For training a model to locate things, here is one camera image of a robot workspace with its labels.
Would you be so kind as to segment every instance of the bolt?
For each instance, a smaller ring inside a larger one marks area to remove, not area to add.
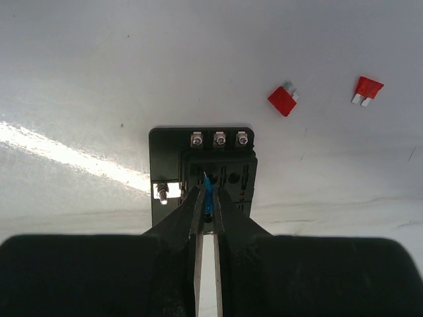
[[[199,147],[201,144],[203,144],[203,136],[198,134],[194,135],[191,140],[192,145],[195,145],[196,147]]]
[[[224,145],[226,143],[226,137],[224,134],[216,135],[214,141],[217,145]]]
[[[246,135],[238,136],[238,143],[241,145],[246,145],[249,142],[249,139]]]
[[[167,205],[167,192],[169,188],[166,184],[157,185],[157,195],[159,196],[160,204]]]

